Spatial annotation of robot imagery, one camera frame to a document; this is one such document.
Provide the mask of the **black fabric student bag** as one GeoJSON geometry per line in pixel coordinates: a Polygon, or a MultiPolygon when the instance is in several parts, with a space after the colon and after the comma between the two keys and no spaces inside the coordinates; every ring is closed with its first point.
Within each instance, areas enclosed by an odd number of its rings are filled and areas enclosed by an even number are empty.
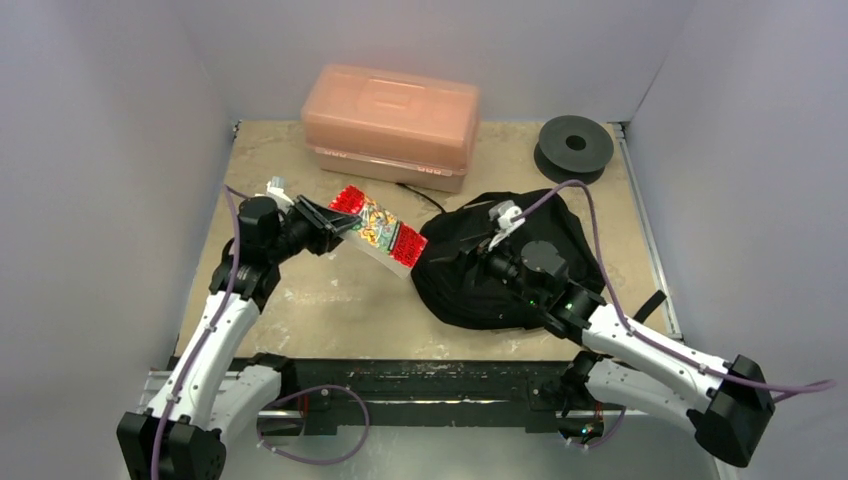
{"type": "Polygon", "coordinates": [[[427,244],[411,278],[438,320],[559,338],[587,325],[606,282],[580,219],[544,195],[486,192],[422,226],[427,244]]]}

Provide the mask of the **red patterned notebook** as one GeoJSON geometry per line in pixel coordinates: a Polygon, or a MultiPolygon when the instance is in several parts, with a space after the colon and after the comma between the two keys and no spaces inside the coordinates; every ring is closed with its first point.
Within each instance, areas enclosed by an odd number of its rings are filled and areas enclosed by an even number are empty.
{"type": "Polygon", "coordinates": [[[341,236],[345,243],[401,278],[410,275],[428,243],[421,233],[353,185],[345,187],[329,208],[358,218],[358,223],[341,236]]]}

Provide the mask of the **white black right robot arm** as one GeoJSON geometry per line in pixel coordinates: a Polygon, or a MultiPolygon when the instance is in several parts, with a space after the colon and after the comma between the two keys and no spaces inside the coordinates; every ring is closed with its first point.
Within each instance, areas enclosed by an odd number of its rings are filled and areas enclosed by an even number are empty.
{"type": "Polygon", "coordinates": [[[561,392],[576,407],[592,400],[662,418],[692,434],[718,460],[750,464],[775,413],[754,360],[733,360],[692,349],[619,313],[573,281],[550,243],[527,243],[511,254],[487,240],[458,256],[469,283],[504,284],[549,333],[586,348],[561,392]]]}

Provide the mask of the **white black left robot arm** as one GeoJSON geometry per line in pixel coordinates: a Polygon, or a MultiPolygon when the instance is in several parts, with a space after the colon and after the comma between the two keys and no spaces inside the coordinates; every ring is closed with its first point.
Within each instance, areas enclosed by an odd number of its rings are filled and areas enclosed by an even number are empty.
{"type": "Polygon", "coordinates": [[[285,207],[270,196],[239,204],[225,199],[233,237],[199,324],[161,389],[117,427],[133,479],[218,479],[229,443],[255,424],[260,410],[295,402],[298,382],[286,374],[288,359],[261,354],[238,373],[230,366],[280,280],[280,264],[304,250],[332,251],[360,221],[303,196],[285,207]]]}

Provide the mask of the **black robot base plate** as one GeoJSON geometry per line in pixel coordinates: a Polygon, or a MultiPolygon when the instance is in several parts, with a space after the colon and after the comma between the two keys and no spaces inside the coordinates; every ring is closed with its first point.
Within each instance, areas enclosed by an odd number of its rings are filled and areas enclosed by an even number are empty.
{"type": "Polygon", "coordinates": [[[567,410],[554,408],[568,361],[294,359],[260,353],[237,358],[226,372],[272,367],[283,387],[317,390],[260,415],[270,435],[290,433],[284,416],[305,421],[308,435],[334,435],[346,426],[519,428],[590,441],[614,426],[620,408],[566,392],[567,410]]]}

